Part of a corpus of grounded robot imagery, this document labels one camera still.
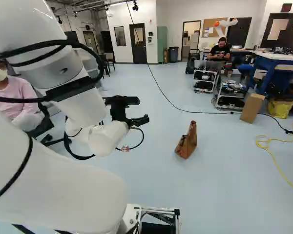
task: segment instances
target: light blue floor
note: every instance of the light blue floor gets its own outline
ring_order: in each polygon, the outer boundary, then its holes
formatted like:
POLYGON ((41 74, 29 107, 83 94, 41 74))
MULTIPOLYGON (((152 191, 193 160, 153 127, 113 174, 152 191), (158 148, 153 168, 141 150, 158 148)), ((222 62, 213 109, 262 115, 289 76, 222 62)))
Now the light blue floor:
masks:
MULTIPOLYGON (((191 111, 216 111, 212 95, 193 92, 192 75, 185 75, 183 62, 152 65, 167 97, 191 111)), ((183 113, 164 99, 146 65, 116 64, 116 73, 103 81, 104 96, 138 96, 139 106, 128 117, 148 114, 141 126, 146 138, 129 152, 114 151, 85 163, 119 175, 128 186, 128 203, 180 209, 184 234, 284 234, 293 233, 293 188, 281 177, 271 156, 255 145, 256 135, 289 139, 271 118, 258 116, 253 124, 239 115, 183 113), (188 160, 174 153, 191 120, 197 122, 198 147, 188 160)), ((64 116, 52 117, 55 138, 64 131, 64 116)), ((293 117, 280 120, 291 128, 293 117)), ((133 146, 140 133, 131 131, 120 146, 133 146)), ((51 147, 65 156, 62 144, 51 147)), ((74 142, 72 150, 88 155, 87 146, 74 142)), ((272 143, 278 163, 293 183, 293 143, 272 143)), ((33 228, 38 234, 52 233, 33 228)), ((0 224, 0 233, 18 233, 0 224)))

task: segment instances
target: black t-shirt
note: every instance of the black t-shirt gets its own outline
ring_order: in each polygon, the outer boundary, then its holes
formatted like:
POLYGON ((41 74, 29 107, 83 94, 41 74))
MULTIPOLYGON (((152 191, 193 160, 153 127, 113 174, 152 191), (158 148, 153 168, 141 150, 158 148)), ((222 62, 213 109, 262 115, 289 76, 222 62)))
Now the black t-shirt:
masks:
MULTIPOLYGON (((224 54, 224 56, 228 53, 230 53, 230 48, 228 45, 224 45, 223 47, 219 47, 218 45, 214 46, 210 50, 211 55, 218 55, 218 54, 224 54)), ((213 61, 226 61, 225 58, 213 58, 213 61)))

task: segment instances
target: yellow container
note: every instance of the yellow container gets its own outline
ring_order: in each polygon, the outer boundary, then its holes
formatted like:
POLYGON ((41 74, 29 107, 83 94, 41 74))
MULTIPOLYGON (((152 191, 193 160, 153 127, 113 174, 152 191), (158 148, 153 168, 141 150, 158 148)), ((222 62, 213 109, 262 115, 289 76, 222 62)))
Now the yellow container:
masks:
POLYGON ((293 99, 272 99, 268 102, 269 114, 277 118, 287 118, 292 107, 293 99))

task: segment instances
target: bulletin board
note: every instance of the bulletin board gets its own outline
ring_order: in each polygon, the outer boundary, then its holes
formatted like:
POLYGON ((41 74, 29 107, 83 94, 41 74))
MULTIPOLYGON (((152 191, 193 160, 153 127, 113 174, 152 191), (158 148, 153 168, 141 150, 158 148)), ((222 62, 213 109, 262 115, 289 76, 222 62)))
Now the bulletin board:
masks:
MULTIPOLYGON (((209 38, 218 37, 218 33, 217 33, 216 30, 214 29, 214 24, 215 24, 216 21, 221 21, 221 20, 225 20, 225 21, 227 21, 228 18, 205 19, 205 20, 204 20, 204 23, 203 23, 202 37, 203 37, 203 38, 207 38, 207 37, 205 37, 205 35, 204 35, 204 32, 205 32, 206 28, 212 28, 212 29, 209 30, 209 36, 208 36, 209 38)), ((225 30, 226 30, 226 28, 221 26, 221 30, 222 30, 223 33, 225 34, 225 30)))

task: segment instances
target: pink shirt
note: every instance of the pink shirt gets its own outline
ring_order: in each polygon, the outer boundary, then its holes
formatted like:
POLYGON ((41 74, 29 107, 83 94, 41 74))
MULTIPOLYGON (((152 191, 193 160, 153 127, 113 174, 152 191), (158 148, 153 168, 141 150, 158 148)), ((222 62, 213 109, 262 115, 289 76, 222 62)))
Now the pink shirt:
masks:
MULTIPOLYGON (((6 98, 37 98, 32 86, 24 79, 8 76, 9 84, 0 90, 0 97, 6 98)), ((37 103, 7 103, 0 102, 0 111, 11 121, 22 118, 27 113, 34 114, 39 111, 37 103)))

